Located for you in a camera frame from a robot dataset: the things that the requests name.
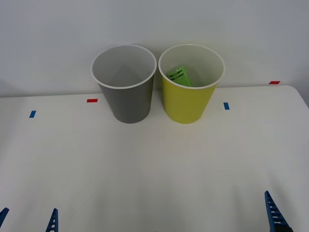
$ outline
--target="cup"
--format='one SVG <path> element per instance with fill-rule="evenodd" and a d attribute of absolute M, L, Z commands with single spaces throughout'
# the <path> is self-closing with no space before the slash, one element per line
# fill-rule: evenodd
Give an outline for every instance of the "cup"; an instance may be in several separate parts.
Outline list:
<path fill-rule="evenodd" d="M 156 66 L 149 50 L 132 44 L 110 47 L 93 60 L 92 77 L 119 121 L 136 123 L 148 116 Z"/>
<path fill-rule="evenodd" d="M 225 73 L 225 63 L 218 53 L 197 44 L 181 44 L 166 50 L 159 59 L 163 79 L 164 108 L 174 121 L 187 124 L 203 114 L 218 82 Z M 176 84 L 167 78 L 184 66 L 194 87 Z"/>

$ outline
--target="green plastic toy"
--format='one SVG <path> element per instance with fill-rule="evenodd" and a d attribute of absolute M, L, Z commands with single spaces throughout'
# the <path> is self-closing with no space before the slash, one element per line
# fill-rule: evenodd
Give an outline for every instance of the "green plastic toy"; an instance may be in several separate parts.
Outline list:
<path fill-rule="evenodd" d="M 178 85 L 193 87 L 184 66 L 181 66 L 177 70 L 168 73 L 167 76 L 169 80 L 175 82 Z"/>

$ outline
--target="white table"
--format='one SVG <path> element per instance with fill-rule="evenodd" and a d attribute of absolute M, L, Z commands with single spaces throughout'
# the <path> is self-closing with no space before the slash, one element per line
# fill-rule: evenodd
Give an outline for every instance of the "white table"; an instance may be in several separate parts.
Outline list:
<path fill-rule="evenodd" d="M 0 232 L 44 232 L 53 208 L 59 232 L 267 232 L 265 190 L 307 232 L 308 167 L 309 109 L 288 86 L 217 89 L 189 125 L 160 92 L 137 124 L 102 94 L 0 99 Z"/>

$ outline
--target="red tape marker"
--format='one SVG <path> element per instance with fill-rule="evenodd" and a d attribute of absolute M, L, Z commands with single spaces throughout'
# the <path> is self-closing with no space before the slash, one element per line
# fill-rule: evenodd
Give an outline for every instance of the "red tape marker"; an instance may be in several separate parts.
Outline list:
<path fill-rule="evenodd" d="M 98 99 L 87 99 L 87 103 L 98 102 Z"/>
<path fill-rule="evenodd" d="M 279 84 L 280 83 L 280 81 L 271 81 L 270 83 L 269 83 L 269 85 L 277 85 L 277 84 Z"/>

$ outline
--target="yellow cup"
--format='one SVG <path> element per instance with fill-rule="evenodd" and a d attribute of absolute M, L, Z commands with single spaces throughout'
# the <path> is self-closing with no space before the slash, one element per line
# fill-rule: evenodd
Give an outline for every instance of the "yellow cup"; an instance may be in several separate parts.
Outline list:
<path fill-rule="evenodd" d="M 163 99 L 167 115 L 175 122 L 192 123 L 203 114 L 218 82 L 225 73 L 225 63 L 218 53 L 196 44 L 181 44 L 166 50 L 159 59 L 163 78 Z M 166 77 L 184 66 L 194 87 L 178 85 Z"/>

